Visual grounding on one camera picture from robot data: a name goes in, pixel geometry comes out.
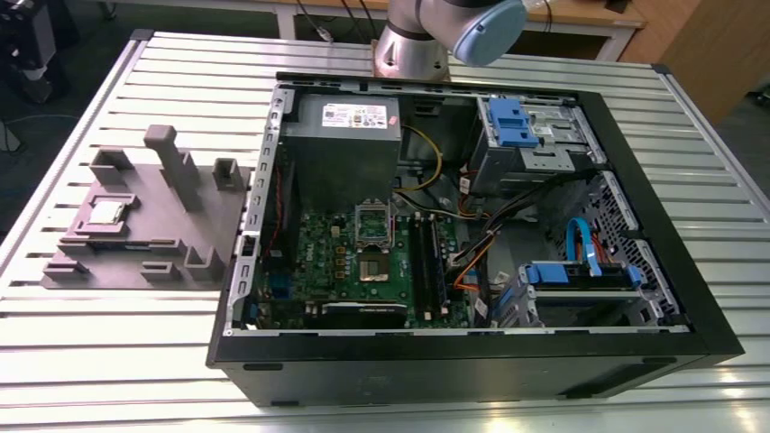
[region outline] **motherboard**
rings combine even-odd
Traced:
[[[346,214],[304,213],[293,272],[257,282],[270,299],[255,311],[261,327],[469,327],[468,296],[450,296],[444,271],[458,250],[454,224],[392,216],[380,202]]]

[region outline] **ram slot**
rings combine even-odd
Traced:
[[[433,305],[434,311],[445,315],[446,309],[444,306],[448,304],[446,299],[446,282],[445,282],[445,260],[442,259],[442,243],[438,236],[438,224],[436,220],[426,221],[424,223],[425,231],[429,232],[430,236],[430,246],[432,246],[432,269],[434,273],[434,281],[432,290],[436,293],[436,304]]]
[[[414,307],[418,318],[434,318],[434,271],[430,267],[433,243],[425,242],[424,229],[428,221],[421,217],[410,220],[410,262],[412,262],[412,290]]]

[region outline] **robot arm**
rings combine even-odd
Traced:
[[[446,50],[470,66],[497,60],[520,38],[528,9],[545,0],[397,0],[376,51],[377,75],[442,79]]]

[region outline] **power supply label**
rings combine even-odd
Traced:
[[[386,106],[326,104],[322,126],[333,128],[388,129]]]

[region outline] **slotted aluminum table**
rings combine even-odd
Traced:
[[[174,33],[129,43],[0,249],[0,429],[755,433],[770,425],[770,207],[677,82],[646,65],[506,57],[484,69],[456,62],[452,75],[602,92],[748,351],[719,368],[606,401],[257,409],[203,364],[217,292],[45,289],[99,148],[157,161],[143,131],[173,124],[199,164],[233,157],[253,166],[279,70],[369,75],[372,48]]]

